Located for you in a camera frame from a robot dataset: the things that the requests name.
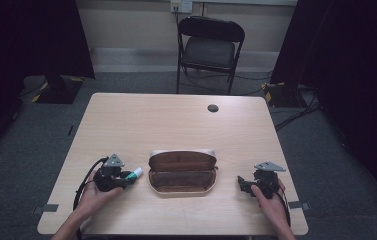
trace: open case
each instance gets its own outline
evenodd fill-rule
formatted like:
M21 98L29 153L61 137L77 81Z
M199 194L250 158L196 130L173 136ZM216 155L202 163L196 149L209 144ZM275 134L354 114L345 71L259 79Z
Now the open case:
M152 188L163 197L203 196L216 180L213 150L156 150L148 164Z

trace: light wood tabletop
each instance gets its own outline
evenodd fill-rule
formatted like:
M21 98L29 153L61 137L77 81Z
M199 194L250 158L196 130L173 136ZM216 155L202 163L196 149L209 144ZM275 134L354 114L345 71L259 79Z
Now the light wood tabletop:
M210 112L208 106L218 106ZM212 149L214 187L203 196L162 197L150 186L154 150ZM96 93L92 96L44 212L41 234L54 234L72 212L75 191L90 167L116 153L123 170L144 174L82 228L85 234L269 235L273 230L255 198L240 191L237 176L253 181L254 165L271 161L288 202L298 201L266 102L258 97ZM308 226L301 208L290 210L292 230Z

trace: hand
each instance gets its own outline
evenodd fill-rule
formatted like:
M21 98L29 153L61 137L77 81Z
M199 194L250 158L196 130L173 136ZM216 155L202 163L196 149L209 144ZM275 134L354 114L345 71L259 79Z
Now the hand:
M283 196L285 191L285 186L278 179L279 190L278 193ZM272 227L275 229L276 234L279 239L295 239L294 234L291 231L290 226L287 222L287 216L285 215L284 203L281 202L281 199L273 194L271 199L267 199L259 187L256 185L251 186L251 190L259 202L259 207L263 210L263 213L272 224Z
M89 175L88 182L83 190L82 197L75 211L80 212L86 218L94 215L104 204L117 197L123 188L114 188L108 192L101 192L93 181L96 171Z

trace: white wall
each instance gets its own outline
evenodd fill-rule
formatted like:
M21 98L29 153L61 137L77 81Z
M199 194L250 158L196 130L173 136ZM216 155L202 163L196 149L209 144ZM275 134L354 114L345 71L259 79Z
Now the white wall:
M169 1L77 0L77 4L91 48L177 49ZM194 3L192 15L204 12L244 28L244 51L279 52L294 12L294 6L281 5L205 3L204 11L202 6Z

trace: chair backrest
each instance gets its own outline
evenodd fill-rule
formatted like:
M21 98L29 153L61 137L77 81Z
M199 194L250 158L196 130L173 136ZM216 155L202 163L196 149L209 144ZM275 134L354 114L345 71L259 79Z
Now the chair backrest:
M244 29L235 22L200 16L182 19L178 24L179 35L244 42Z

